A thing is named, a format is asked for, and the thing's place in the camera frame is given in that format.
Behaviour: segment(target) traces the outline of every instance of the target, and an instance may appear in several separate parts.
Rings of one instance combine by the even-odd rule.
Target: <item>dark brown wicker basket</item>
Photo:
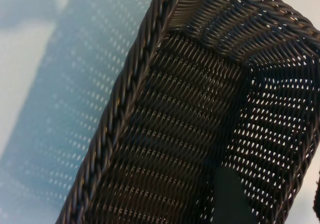
[[[210,223],[219,166],[284,223],[319,143],[319,48],[281,0],[152,0],[56,223]]]

